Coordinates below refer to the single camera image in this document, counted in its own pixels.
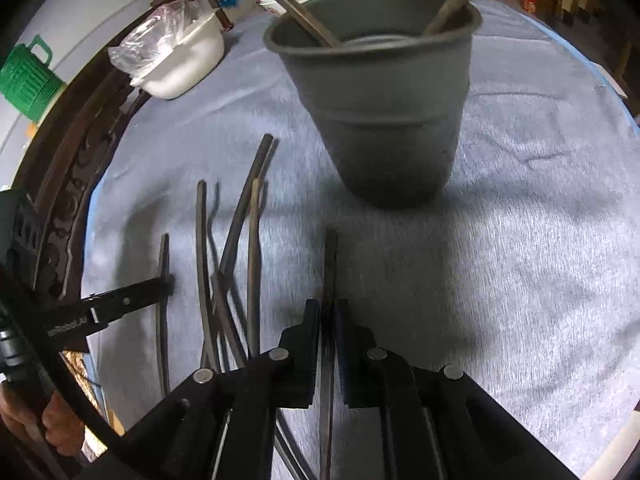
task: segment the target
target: black bracket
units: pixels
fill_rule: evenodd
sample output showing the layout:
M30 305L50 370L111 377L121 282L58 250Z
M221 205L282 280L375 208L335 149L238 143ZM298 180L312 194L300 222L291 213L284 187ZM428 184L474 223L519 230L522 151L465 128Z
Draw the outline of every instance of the black bracket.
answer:
M344 400L380 408L388 478L576 480L459 368L430 372L378 348L346 301L334 320Z
M307 300L303 321L280 345L244 368L216 376L196 370L122 438L164 478L267 479L276 408L308 408L314 396L320 307ZM108 451L78 480L142 478Z
M42 322L52 344L63 350L69 341L100 332L129 312L153 304L159 305L159 311L166 309L167 299L173 289L173 278L169 274L168 235L164 235L157 277L92 294L73 303L57 304L42 314Z

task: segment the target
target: brown wooden frame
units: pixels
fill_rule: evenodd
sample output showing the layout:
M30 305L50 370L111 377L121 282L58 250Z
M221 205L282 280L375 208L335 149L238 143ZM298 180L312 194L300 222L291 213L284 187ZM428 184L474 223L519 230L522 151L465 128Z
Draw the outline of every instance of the brown wooden frame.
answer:
M149 99L109 61L152 12L115 36L69 83L29 145L13 187L24 189L44 222L36 290L62 301L80 298L89 201L130 119ZM80 341L71 349L86 351Z

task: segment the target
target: cup rim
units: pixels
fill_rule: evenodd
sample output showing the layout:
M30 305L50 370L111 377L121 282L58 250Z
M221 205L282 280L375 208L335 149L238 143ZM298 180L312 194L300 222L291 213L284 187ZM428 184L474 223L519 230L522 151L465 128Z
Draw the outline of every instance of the cup rim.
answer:
M406 40L394 41L392 43L347 43L337 48L328 46L298 47L275 43L271 39L273 31L283 22L283 20L293 20L293 18L287 13L279 16L269 25L269 27L264 31L263 40L268 50L279 55L286 54L288 56L295 57L335 57L343 56L345 54L369 54L373 52L389 52L394 50L425 47L441 43L449 43L458 38L470 36L478 27L480 27L482 23L482 16L478 9L470 3L465 4L464 9L470 13L471 20L464 27L460 27L455 30L435 34L433 36L407 38Z

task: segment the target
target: white wall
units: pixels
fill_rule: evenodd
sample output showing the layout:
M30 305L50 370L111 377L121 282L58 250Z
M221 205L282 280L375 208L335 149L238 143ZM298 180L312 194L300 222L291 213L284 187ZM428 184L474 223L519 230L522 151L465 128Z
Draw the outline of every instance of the white wall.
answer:
M148 9L151 0L46 0L17 43L36 34L53 51L50 68L71 81L113 36ZM22 158L28 122L0 96L0 186L10 184Z

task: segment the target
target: plastic bag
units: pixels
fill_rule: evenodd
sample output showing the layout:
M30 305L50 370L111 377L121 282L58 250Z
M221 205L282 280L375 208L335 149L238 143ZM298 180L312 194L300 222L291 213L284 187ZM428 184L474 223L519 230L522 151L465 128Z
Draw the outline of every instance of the plastic bag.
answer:
M111 64L132 77L145 76L212 13L205 0L176 0L158 7L119 46L107 49Z

